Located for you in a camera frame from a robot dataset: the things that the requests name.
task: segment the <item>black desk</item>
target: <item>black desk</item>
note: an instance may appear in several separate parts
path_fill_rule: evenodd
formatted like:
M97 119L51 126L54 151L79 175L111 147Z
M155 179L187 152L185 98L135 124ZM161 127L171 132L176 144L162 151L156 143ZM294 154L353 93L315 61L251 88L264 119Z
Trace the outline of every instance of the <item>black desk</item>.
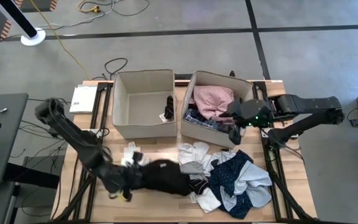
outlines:
M28 94L0 95L0 223L3 223L15 189L15 182L57 188L59 177L8 163L22 120Z

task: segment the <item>desk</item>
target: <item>desk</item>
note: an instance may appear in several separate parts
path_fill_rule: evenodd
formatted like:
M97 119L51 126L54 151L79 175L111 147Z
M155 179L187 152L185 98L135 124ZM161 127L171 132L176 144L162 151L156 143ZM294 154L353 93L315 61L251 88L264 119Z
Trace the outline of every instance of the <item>desk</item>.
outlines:
M15 182L55 189L59 180L57 175L8 163L28 97L26 93L0 95L0 110L7 108L0 114L0 223L5 221Z
M97 81L85 81L83 84L96 84ZM267 92L269 96L280 95L285 93L284 85L281 81L266 81ZM177 113L180 113L183 106L183 98L186 87L176 87L175 94L178 100ZM104 96L101 97L100 108L98 110L98 122L103 108ZM115 164L119 164L123 157L123 149L127 147L127 143L133 140L124 139L112 125L112 97L110 97L108 117L106 127L110 129L110 133L104 137L104 145L110 147L112 157ZM177 161L178 148L181 143L194 143L199 141L180 134L180 119L178 119L178 136L177 138L148 138L135 139L135 143L141 147L141 152L149 156L151 159L171 159ZM80 128L87 129L90 126L90 114L78 114L74 117L74 123ZM222 147L209 144L208 154L219 151ZM297 147L297 141L290 141L290 147ZM260 143L260 134L258 128L247 128L246 135L242 139L242 144L234 148L235 151L242 150L253 158L255 165L266 169L264 153ZM283 169L287 181L287 187L297 202L312 217L316 217L313 199L309 188L308 178L306 176L305 167L302 160L290 152L281 150L281 158ZM74 170L77 153L72 147L68 147L64 165L62 169L61 187L62 195L57 214L60 214L68 205L71 182L73 173L76 172L75 185L73 194L76 192L80 178L81 166L77 166ZM215 211L205 214L199 208L197 203L191 203L189 197L179 195L170 195L163 192L156 192L146 189L133 191L132 202L123 202L116 199L111 200L108 192L104 189L102 183L98 180L94 198L94 205L91 215L91 222L274 222L275 216L273 205L270 202L264 208L253 208L244 220L238 220L230 217L229 214L216 209ZM81 204L80 217L85 215L87 192L84 195ZM282 217L285 215L285 206L282 195L278 190L278 201ZM55 198L56 209L58 195Z

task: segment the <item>black cloth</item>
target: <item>black cloth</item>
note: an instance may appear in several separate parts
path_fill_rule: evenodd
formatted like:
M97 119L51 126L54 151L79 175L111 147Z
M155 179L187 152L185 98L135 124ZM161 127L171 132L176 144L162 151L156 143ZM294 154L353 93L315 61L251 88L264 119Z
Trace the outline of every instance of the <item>black cloth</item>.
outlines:
M173 97L167 97L167 106L165 107L164 117L171 119L173 117Z
M194 192L196 195L203 194L204 189L207 187L209 187L209 184L206 180L190 180L189 183L190 192Z
M180 172L179 164L168 159L159 159L140 168L142 186L171 194L186 196L190 193L188 174Z

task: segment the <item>white box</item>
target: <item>white box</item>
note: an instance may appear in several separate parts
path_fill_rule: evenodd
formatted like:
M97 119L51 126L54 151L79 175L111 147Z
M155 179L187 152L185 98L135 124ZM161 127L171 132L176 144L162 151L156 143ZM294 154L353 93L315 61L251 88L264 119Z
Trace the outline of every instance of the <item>white box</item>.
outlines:
M124 138L177 135L175 74L172 70L120 72L114 82L112 124ZM173 97L174 117L163 122L167 97Z
M181 111L181 134L183 136L188 136L220 146L233 148L234 144L230 141L228 134L211 128L199 126L183 119L188 110L189 99L191 98L194 86L196 85L224 86L234 91L234 97L241 97L245 101L253 99L252 83L239 78L229 77L227 75L218 75L210 72L197 71L191 77L186 91L185 99L183 101L183 108Z

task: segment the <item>plaid shirt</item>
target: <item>plaid shirt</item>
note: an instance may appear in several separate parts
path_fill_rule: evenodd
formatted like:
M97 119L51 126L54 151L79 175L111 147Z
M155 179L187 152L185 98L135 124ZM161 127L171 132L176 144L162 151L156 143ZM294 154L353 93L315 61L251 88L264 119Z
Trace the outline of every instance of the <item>plaid shirt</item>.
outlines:
M184 119L193 124L197 124L207 128L212 128L218 131L220 131L220 127L222 126L222 124L217 121L204 118L203 115L200 114L200 112L193 109L188 109Z

